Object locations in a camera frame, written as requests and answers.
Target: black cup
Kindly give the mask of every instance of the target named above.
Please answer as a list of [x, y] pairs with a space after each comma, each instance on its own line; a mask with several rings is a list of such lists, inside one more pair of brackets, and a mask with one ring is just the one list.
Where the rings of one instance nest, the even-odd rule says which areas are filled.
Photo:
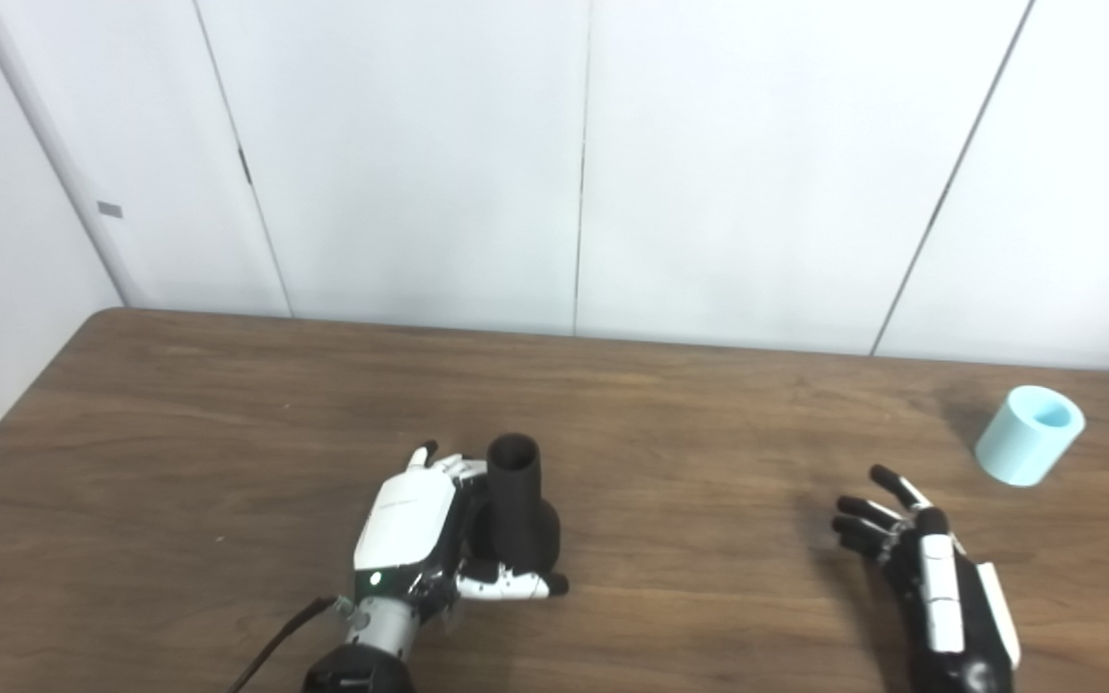
[[471, 551], [516, 574], [547, 573], [559, 552], [559, 520], [542, 500], [542, 458], [523, 434], [505, 434], [485, 452], [489, 501], [477, 518]]

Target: wooden table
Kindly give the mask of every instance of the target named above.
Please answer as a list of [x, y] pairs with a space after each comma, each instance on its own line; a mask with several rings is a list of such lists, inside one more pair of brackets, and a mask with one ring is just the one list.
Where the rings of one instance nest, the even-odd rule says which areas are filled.
[[[1018, 383], [1090, 426], [1041, 486], [968, 444]], [[426, 693], [903, 690], [894, 607], [828, 531], [884, 462], [999, 564], [1021, 692], [1109, 692], [1109, 374], [99, 313], [0, 425], [0, 690], [223, 690], [344, 591], [375, 491], [421, 440], [542, 445], [563, 600], [424, 628]], [[294, 692], [301, 631], [247, 690]]]

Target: robotic hand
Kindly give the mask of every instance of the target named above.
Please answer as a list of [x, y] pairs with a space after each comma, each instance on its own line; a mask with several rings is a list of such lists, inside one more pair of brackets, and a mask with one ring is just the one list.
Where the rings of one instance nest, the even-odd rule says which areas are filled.
[[[379, 488], [354, 551], [344, 645], [305, 676], [304, 693], [413, 693], [405, 659], [419, 626], [466, 600], [542, 600], [568, 591], [551, 572], [559, 521], [541, 499], [541, 459], [527, 435], [490, 444], [487, 459], [413, 452]], [[465, 547], [470, 551], [465, 557]]]
[[1020, 662], [1004, 589], [991, 563], [975, 563], [944, 510], [902, 475], [876, 465], [872, 481], [912, 517], [843, 496], [833, 519], [841, 544], [879, 567], [897, 595], [915, 693], [1011, 693]]

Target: light blue cup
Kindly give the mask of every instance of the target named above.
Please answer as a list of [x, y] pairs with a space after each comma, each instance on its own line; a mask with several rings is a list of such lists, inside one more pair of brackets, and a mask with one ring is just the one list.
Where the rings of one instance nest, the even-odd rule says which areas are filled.
[[1086, 428], [1081, 408], [1059, 391], [1021, 385], [974, 445], [974, 456], [990, 477], [1013, 486], [1034, 486]]

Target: black cable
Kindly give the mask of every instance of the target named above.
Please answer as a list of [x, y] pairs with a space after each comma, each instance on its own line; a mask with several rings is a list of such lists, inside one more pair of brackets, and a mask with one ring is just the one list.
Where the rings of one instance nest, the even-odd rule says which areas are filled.
[[261, 666], [264, 666], [264, 662], [272, 656], [273, 651], [281, 645], [281, 642], [285, 641], [286, 638], [294, 635], [296, 629], [303, 628], [311, 619], [325, 613], [329, 607], [335, 604], [336, 597], [319, 597], [317, 600], [309, 602], [305, 609], [298, 611], [291, 618], [285, 625], [282, 625], [281, 631], [276, 635], [273, 635], [272, 640], [267, 641], [267, 645], [264, 645], [263, 650], [260, 650], [258, 654], [255, 654], [255, 659], [251, 661], [250, 665], [243, 670], [242, 674], [234, 681], [225, 693], [237, 693], [240, 690], [246, 685], [246, 682], [251, 680], [251, 676], [255, 675], [256, 671], [260, 671]]

